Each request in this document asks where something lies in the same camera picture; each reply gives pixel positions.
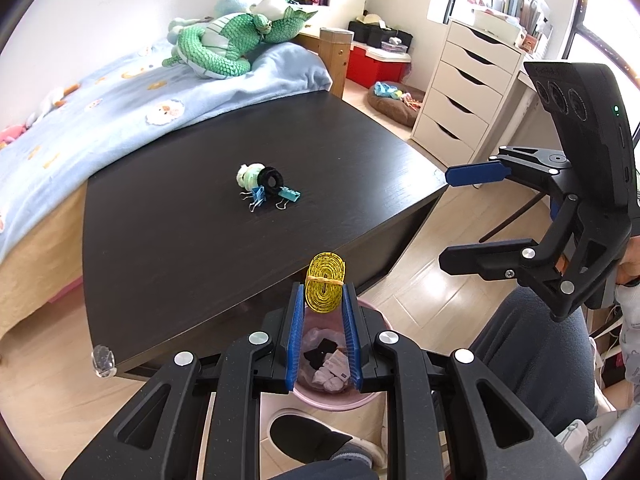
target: person's leg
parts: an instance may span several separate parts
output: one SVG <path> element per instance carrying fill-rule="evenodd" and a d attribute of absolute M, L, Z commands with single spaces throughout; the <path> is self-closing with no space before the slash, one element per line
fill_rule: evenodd
<path fill-rule="evenodd" d="M 470 350 L 553 434 L 596 416 L 593 355 L 582 311 L 553 322 L 546 304 L 518 287 Z"/>
<path fill-rule="evenodd" d="M 335 430 L 300 410 L 277 412 L 269 438 L 285 455 L 305 463 L 278 480 L 376 480 L 372 467 L 385 468 L 386 455 L 367 440 Z"/>

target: hand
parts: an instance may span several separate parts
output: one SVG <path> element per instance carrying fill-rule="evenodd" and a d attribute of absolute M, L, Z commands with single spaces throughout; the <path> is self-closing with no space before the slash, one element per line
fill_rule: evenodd
<path fill-rule="evenodd" d="M 640 236 L 629 240 L 625 255 L 620 260 L 616 283 L 624 284 L 640 276 Z"/>

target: gray pants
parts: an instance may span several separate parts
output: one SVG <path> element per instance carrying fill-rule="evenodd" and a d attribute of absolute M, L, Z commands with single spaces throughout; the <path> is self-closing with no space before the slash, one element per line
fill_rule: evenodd
<path fill-rule="evenodd" d="M 596 417 L 593 358 L 580 309 L 561 323 L 530 288 L 516 288 L 500 304 L 470 350 L 553 434 L 579 418 Z M 277 480 L 375 480 L 356 460 L 315 462 Z"/>

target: gray sock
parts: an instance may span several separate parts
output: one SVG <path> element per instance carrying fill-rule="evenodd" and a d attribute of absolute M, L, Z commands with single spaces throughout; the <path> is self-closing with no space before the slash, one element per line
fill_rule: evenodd
<path fill-rule="evenodd" d="M 338 451 L 332 456 L 331 460 L 360 460 L 367 464 L 367 467 L 373 466 L 373 459 L 364 449 L 360 446 L 352 444 L 351 441 L 344 444 Z"/>

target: blue blanket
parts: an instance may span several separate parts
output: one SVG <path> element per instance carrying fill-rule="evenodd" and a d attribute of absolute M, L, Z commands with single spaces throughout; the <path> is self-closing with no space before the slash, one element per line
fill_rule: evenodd
<path fill-rule="evenodd" d="M 158 41 L 82 79 L 65 105 L 0 150 L 0 263 L 85 180 L 127 153 L 236 108 L 331 86 L 319 57 L 292 43 L 257 49 L 250 72 L 223 80 L 162 67 L 170 48 Z"/>

